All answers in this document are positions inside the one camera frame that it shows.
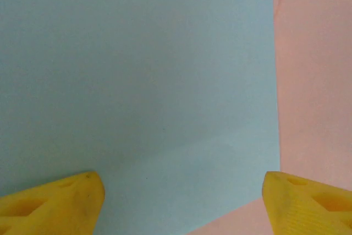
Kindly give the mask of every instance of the yellow plastic part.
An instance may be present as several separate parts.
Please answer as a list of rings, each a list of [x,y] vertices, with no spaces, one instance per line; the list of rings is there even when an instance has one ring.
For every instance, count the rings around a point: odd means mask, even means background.
[[[351,235],[352,192],[267,172],[262,195],[275,235]]]
[[[104,201],[96,172],[0,198],[0,235],[93,234]]]

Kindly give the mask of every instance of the pink surface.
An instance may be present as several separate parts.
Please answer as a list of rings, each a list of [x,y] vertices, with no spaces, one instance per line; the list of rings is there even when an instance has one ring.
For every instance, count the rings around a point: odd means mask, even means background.
[[[274,24],[282,171],[352,190],[352,0],[274,0]],[[190,234],[272,231],[259,199]]]

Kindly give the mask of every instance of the light blue paper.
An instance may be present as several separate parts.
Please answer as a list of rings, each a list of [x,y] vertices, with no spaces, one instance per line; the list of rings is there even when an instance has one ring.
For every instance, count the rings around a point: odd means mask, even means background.
[[[184,234],[279,170],[272,0],[0,0],[0,195],[96,170],[95,234]]]

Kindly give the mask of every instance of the blue surface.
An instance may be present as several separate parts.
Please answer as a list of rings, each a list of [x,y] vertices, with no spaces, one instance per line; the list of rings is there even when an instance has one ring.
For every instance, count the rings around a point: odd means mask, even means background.
[[[272,0],[0,0],[0,195],[97,170],[95,234],[184,234],[279,170]]]

